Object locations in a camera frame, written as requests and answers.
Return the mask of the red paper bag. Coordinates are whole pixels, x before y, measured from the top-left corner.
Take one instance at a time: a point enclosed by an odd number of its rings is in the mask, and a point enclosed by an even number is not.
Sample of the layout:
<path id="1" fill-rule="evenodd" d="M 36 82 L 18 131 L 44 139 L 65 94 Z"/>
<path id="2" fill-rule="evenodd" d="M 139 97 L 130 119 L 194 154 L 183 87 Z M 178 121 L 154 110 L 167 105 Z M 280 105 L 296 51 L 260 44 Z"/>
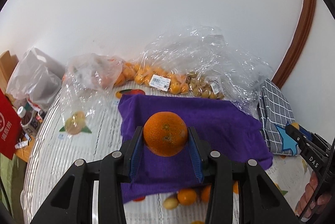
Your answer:
<path id="1" fill-rule="evenodd" d="M 0 152 L 12 160 L 15 145 L 22 132 L 21 119 L 3 92 L 0 93 L 0 96 Z"/>

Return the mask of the brown wooden door frame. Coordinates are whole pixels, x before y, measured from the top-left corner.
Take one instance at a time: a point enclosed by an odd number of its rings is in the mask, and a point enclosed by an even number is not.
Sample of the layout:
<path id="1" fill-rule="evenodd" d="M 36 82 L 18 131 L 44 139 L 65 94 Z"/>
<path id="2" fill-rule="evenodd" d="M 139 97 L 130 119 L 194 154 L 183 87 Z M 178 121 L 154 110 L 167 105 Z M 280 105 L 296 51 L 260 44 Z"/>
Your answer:
<path id="1" fill-rule="evenodd" d="M 304 50 L 314 20 L 317 0 L 303 0 L 299 20 L 291 44 L 277 69 L 272 82 L 280 89 L 293 72 Z"/>

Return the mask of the grey checked bag blue star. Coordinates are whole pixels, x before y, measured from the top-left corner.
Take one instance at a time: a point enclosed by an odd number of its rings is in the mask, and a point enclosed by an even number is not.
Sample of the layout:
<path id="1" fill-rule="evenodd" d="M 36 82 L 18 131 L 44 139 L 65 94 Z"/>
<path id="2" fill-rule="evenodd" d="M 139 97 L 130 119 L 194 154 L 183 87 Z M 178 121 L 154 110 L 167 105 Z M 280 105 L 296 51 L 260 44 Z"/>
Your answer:
<path id="1" fill-rule="evenodd" d="M 261 134 L 269 151 L 277 155 L 296 156 L 300 149 L 285 132 L 285 126 L 295 121 L 292 108 L 280 89 L 269 79 L 261 87 L 258 104 Z"/>

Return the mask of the translucent bag with fruit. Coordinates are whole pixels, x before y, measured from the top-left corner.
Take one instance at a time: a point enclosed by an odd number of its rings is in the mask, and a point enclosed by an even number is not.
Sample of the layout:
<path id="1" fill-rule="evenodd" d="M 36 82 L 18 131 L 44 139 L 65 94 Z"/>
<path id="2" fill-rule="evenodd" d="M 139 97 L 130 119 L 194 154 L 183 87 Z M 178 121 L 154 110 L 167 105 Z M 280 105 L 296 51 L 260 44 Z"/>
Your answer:
<path id="1" fill-rule="evenodd" d="M 117 56 L 94 53 L 73 56 L 66 65 L 62 84 L 104 91 L 117 83 L 122 69 L 123 60 Z"/>

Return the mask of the yellow-green round fruit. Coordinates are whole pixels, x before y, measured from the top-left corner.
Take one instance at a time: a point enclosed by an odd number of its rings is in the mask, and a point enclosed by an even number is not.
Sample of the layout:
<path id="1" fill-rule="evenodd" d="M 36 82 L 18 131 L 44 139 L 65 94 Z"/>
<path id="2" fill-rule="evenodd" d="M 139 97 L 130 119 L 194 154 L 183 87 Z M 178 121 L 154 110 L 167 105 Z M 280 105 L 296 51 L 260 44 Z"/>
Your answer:
<path id="1" fill-rule="evenodd" d="M 296 123 L 296 122 L 292 123 L 291 125 L 292 125 L 293 127 L 295 127 L 296 129 L 299 129 L 299 128 L 300 128 L 299 124 Z"/>

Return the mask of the small yellow-green fruit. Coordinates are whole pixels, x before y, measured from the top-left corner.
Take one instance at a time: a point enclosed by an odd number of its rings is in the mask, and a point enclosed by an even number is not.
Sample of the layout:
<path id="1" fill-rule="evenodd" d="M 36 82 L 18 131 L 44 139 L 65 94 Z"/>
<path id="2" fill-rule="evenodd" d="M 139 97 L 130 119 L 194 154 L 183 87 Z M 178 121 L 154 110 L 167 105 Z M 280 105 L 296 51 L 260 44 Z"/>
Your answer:
<path id="1" fill-rule="evenodd" d="M 169 196 L 167 197 L 164 201 L 163 201 L 163 207 L 166 209 L 166 210 L 173 210 L 175 208 L 178 207 L 179 205 L 179 200 L 178 198 L 176 197 L 176 195 L 172 195 L 172 196 Z"/>

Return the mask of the clear bag of longans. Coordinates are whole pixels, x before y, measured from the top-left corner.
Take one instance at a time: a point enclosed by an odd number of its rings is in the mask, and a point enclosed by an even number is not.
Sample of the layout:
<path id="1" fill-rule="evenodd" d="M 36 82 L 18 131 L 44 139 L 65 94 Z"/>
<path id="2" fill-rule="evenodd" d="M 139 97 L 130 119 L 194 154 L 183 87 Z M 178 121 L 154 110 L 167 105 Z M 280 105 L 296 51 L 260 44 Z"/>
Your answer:
<path id="1" fill-rule="evenodd" d="M 190 72 L 187 74 L 186 82 L 194 97 L 215 100 L 222 100 L 225 97 L 219 76 Z"/>

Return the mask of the purple towel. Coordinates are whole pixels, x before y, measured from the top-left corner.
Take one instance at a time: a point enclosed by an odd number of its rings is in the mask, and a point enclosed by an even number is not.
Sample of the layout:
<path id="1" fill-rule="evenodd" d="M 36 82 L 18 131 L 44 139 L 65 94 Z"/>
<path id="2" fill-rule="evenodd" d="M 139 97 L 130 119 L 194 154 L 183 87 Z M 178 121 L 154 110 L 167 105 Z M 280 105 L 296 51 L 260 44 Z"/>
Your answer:
<path id="1" fill-rule="evenodd" d="M 123 95 L 118 105 L 122 117 L 121 136 L 130 140 L 138 126 L 155 113 L 174 112 L 201 140 L 232 161 L 255 159 L 264 170 L 271 167 L 273 154 L 261 135 L 261 122 L 230 101 L 202 98 Z M 135 181 L 122 184 L 123 202 L 157 193 L 175 192 L 199 183 L 187 149 L 174 157 L 159 157 L 145 148 Z"/>

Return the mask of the clear plastic bag of oranges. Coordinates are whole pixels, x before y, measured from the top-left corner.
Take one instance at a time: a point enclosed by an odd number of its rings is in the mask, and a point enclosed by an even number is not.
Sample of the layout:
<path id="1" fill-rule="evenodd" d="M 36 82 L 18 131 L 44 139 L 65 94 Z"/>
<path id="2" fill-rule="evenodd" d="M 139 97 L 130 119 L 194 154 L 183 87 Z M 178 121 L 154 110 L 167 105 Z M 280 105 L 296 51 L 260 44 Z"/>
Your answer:
<path id="1" fill-rule="evenodd" d="M 219 76 L 222 100 L 251 114 L 273 70 L 261 58 L 228 44 L 220 30 L 205 26 L 159 36 L 138 59 L 125 64 L 123 74 L 128 81 L 164 93 L 192 95 L 186 82 L 190 72 Z"/>

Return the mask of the medicine bottle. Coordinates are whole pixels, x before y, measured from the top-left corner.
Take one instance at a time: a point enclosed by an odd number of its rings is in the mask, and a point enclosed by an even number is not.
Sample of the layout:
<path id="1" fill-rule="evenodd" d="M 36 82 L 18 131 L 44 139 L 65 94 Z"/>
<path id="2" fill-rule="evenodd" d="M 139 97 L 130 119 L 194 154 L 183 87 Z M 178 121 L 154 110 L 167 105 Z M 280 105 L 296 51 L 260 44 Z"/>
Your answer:
<path id="1" fill-rule="evenodd" d="M 17 115 L 21 119 L 21 126 L 22 129 L 26 134 L 36 135 L 36 131 L 34 127 L 32 126 L 32 115 L 30 112 L 28 112 L 23 106 L 20 106 L 17 110 Z"/>

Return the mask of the cardboard box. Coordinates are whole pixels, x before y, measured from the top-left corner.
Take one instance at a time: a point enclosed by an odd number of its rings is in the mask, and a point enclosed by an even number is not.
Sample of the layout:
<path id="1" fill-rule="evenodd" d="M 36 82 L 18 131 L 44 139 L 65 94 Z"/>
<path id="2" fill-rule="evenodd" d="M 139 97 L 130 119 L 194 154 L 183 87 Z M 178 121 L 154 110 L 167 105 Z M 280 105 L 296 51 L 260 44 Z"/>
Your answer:
<path id="1" fill-rule="evenodd" d="M 18 63 L 16 55 L 12 55 L 9 51 L 1 54 L 1 90 L 6 91 L 8 81 Z"/>

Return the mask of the white plastic bag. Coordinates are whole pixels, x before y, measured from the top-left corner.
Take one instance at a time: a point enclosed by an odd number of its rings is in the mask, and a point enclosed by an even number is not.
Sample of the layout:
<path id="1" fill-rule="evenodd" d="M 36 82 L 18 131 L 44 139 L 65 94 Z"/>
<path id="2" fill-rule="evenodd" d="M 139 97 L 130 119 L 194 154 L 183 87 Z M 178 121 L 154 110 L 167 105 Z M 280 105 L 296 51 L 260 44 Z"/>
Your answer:
<path id="1" fill-rule="evenodd" d="M 48 111 L 61 89 L 65 66 L 38 48 L 30 48 L 16 65 L 6 94 L 19 108 L 29 104 L 34 110 Z"/>

